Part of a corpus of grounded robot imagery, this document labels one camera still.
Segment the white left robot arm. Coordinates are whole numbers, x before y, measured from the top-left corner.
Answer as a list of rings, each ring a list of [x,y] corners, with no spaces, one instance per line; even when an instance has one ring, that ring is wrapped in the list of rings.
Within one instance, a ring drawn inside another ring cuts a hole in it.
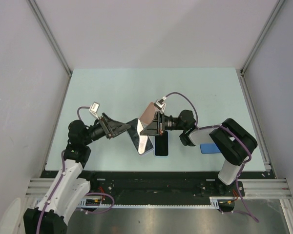
[[[61,153],[62,166],[52,185],[35,208],[28,208],[24,215],[27,234],[64,234],[71,216],[81,199],[97,192],[98,182],[82,178],[91,153],[89,144],[103,137],[112,139],[130,129],[130,125],[115,121],[102,114],[93,125],[87,126],[80,119],[68,126],[68,141]]]

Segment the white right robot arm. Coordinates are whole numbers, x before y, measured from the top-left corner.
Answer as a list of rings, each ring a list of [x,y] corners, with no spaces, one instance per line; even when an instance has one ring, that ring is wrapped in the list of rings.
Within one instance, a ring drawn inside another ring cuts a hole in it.
[[[208,148],[223,155],[225,161],[215,184],[220,195],[228,195],[233,190],[232,183],[240,176],[258,146],[256,139],[234,119],[228,118],[220,125],[197,127],[191,110],[183,110],[178,117],[156,112],[150,124],[139,134],[161,137],[168,131],[181,131],[181,143],[189,147],[199,146],[202,154],[207,153],[202,148],[203,136],[206,136]]]

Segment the pink phone case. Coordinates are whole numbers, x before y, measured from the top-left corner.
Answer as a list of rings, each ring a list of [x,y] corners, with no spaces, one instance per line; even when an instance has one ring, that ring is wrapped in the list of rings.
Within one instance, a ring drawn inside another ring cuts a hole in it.
[[[158,108],[154,105],[154,102],[151,102],[139,118],[141,123],[143,125],[149,125],[153,121],[154,115],[157,111]]]

